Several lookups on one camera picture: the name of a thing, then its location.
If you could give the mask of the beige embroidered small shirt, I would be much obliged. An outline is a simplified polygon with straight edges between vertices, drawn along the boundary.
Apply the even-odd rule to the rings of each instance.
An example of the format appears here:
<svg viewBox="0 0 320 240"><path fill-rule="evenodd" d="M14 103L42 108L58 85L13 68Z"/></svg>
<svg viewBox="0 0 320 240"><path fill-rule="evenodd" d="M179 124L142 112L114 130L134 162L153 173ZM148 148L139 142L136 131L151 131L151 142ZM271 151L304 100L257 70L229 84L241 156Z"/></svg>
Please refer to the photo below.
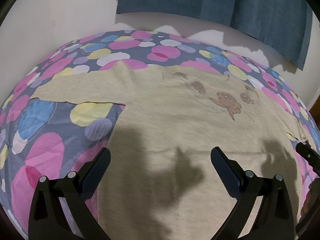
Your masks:
<svg viewBox="0 0 320 240"><path fill-rule="evenodd" d="M210 161L219 147L243 169L280 174L302 207L293 139L311 139L282 96L233 76L186 66L108 70L53 78L34 97L124 106L98 188L99 224L112 239L210 239L232 210Z"/></svg>

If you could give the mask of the colourful circle pattern bedsheet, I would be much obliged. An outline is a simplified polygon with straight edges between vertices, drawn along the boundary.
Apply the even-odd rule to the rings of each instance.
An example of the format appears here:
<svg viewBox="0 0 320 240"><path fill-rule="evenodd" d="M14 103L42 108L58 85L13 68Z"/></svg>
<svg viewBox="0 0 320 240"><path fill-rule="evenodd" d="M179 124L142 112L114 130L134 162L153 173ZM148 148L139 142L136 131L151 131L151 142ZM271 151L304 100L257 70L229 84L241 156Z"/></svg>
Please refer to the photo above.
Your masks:
<svg viewBox="0 0 320 240"><path fill-rule="evenodd" d="M155 31L113 31L84 37L44 57L1 106L1 205L24 239L29 239L29 212L40 177L60 179L92 161L101 148L108 148L124 109L123 105L110 102L76 106L44 101L34 97L36 89L53 78L108 70L120 61L133 70L149 66L193 67L266 88L270 97L284 98L311 135L304 141L319 150L319 130L303 102L277 72L257 61L207 43ZM293 149L304 141L293 139ZM295 156L303 203L316 175L296 150ZM86 205L99 224L98 188Z"/></svg>

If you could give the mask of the dark teal curtain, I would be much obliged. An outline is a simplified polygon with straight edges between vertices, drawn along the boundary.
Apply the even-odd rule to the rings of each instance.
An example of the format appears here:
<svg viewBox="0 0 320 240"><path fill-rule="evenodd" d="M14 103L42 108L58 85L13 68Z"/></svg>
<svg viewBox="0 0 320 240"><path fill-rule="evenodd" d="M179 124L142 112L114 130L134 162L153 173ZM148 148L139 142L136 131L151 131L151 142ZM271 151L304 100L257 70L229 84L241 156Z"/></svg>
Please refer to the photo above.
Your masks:
<svg viewBox="0 0 320 240"><path fill-rule="evenodd" d="M306 0L118 0L117 13L159 12L228 26L303 69L311 37Z"/></svg>

